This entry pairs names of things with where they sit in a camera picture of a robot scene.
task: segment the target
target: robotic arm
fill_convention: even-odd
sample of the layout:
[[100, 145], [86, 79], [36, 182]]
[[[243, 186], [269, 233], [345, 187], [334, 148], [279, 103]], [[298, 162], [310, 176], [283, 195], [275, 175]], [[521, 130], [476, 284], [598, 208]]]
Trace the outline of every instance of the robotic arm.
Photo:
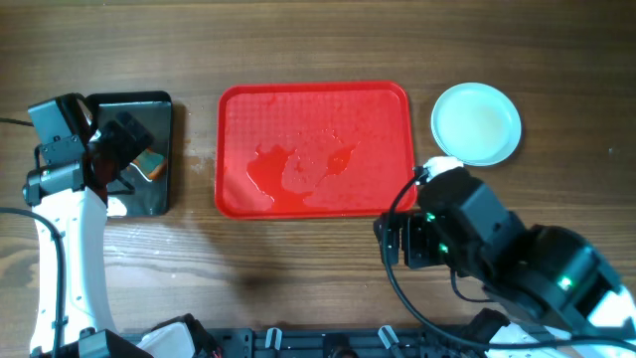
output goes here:
[[413, 181], [424, 179], [421, 211], [389, 212], [375, 222], [388, 266], [398, 262], [401, 246], [410, 269], [447, 265], [476, 277], [493, 301], [523, 321], [577, 336], [636, 337], [631, 295], [582, 236], [560, 227], [526, 229], [454, 158], [431, 159]]

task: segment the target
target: wooden table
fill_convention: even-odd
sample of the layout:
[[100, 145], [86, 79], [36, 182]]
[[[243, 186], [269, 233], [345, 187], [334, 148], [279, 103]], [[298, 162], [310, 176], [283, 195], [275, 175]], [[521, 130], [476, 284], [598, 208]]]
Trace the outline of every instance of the wooden table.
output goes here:
[[[61, 3], [0, 0], [0, 116], [28, 120], [28, 105], [71, 91], [165, 90], [177, 108], [172, 209], [106, 227], [108, 295], [123, 332], [186, 312], [208, 327], [415, 325], [387, 282], [374, 218], [236, 222], [217, 211], [217, 101], [235, 84], [396, 81], [410, 96], [419, 163], [441, 154], [429, 115], [444, 90], [502, 90], [523, 118], [523, 143], [505, 164], [472, 173], [527, 224], [582, 233], [636, 288], [633, 2]], [[0, 138], [0, 205], [25, 207], [37, 136], [1, 124]], [[23, 357], [38, 243], [31, 220], [0, 225], [0, 355]], [[452, 295], [446, 268], [397, 275], [435, 321], [466, 322], [480, 309]], [[481, 294], [473, 280], [461, 285]]]

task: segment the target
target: small white dish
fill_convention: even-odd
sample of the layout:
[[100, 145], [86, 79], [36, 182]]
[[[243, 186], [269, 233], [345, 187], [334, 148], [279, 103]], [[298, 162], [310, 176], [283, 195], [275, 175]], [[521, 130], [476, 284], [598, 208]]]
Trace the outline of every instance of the small white dish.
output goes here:
[[508, 158], [521, 140], [521, 118], [498, 89], [461, 84], [435, 103], [430, 128], [437, 145], [468, 165], [486, 166]]

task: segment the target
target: plastic tray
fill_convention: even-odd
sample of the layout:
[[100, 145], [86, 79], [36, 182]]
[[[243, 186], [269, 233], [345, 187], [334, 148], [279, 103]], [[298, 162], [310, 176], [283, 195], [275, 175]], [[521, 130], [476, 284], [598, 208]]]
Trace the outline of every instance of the plastic tray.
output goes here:
[[235, 219], [375, 216], [412, 177], [408, 98], [392, 82], [232, 87], [217, 143], [215, 201]]

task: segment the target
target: wire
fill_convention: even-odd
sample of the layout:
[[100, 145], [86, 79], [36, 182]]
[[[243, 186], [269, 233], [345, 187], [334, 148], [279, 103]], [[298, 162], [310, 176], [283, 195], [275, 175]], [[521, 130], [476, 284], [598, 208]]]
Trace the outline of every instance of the wire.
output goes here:
[[457, 271], [455, 271], [455, 268], [451, 268], [450, 269], [450, 285], [453, 287], [453, 292], [455, 292], [455, 295], [457, 295], [457, 297], [467, 301], [467, 302], [472, 302], [472, 303], [492, 303], [494, 302], [494, 300], [492, 299], [474, 299], [474, 298], [468, 298], [465, 295], [461, 294], [461, 292], [459, 291], [459, 289], [457, 289]]
[[538, 342], [538, 343], [513, 343], [513, 344], [501, 344], [501, 343], [480, 343], [476, 341], [472, 341], [469, 339], [458, 337], [452, 333], [446, 332], [435, 323], [428, 320], [424, 317], [417, 308], [415, 308], [412, 303], [406, 298], [406, 295], [399, 287], [398, 281], [396, 280], [396, 276], [394, 274], [393, 269], [391, 268], [391, 263], [388, 259], [385, 259], [389, 256], [389, 227], [391, 226], [391, 222], [393, 221], [394, 215], [396, 214], [396, 207], [399, 204], [401, 198], [406, 194], [408, 189], [420, 179], [420, 176], [414, 176], [410, 179], [406, 185], [399, 191], [396, 196], [396, 199], [391, 204], [389, 208], [389, 213], [387, 215], [387, 224], [385, 225], [382, 231], [382, 256], [385, 262], [385, 270], [387, 271], [387, 277], [389, 278], [389, 282], [391, 286], [394, 288], [394, 291], [397, 294], [397, 297], [404, 304], [404, 307], [412, 314], [421, 324], [423, 324], [426, 328], [434, 332], [435, 334], [442, 336], [449, 341], [455, 342], [461, 346], [469, 347], [474, 350], [479, 351], [488, 351], [491, 349], [502, 349], [502, 350], [519, 350], [519, 349], [538, 349], [538, 348], [557, 348], [562, 346], [574, 346], [574, 345], [609, 345], [615, 346], [619, 348], [623, 348], [626, 350], [630, 350], [636, 353], [636, 345], [627, 343], [623, 340], [610, 338], [610, 337], [588, 337], [588, 336], [572, 336], [568, 340], [561, 341], [550, 341], [550, 342]]
[[60, 356], [60, 341], [62, 339], [62, 328], [66, 324], [64, 319], [64, 248], [62, 247], [62, 236], [55, 225], [51, 224], [49, 220], [45, 217], [38, 215], [36, 213], [30, 212], [28, 210], [23, 209], [15, 209], [15, 208], [2, 208], [0, 207], [0, 214], [14, 214], [14, 215], [22, 215], [25, 217], [29, 217], [35, 219], [42, 223], [49, 232], [51, 233], [51, 240], [53, 240], [54, 245], [56, 246], [56, 256], [58, 260], [58, 286], [56, 292], [56, 320], [55, 320], [55, 336], [53, 338], [53, 358]]
[[25, 120], [11, 119], [11, 118], [0, 118], [0, 122], [2, 122], [2, 123], [11, 123], [11, 124], [19, 124], [19, 125], [26, 125], [26, 126], [33, 126], [32, 122], [28, 122], [28, 121], [25, 121]]

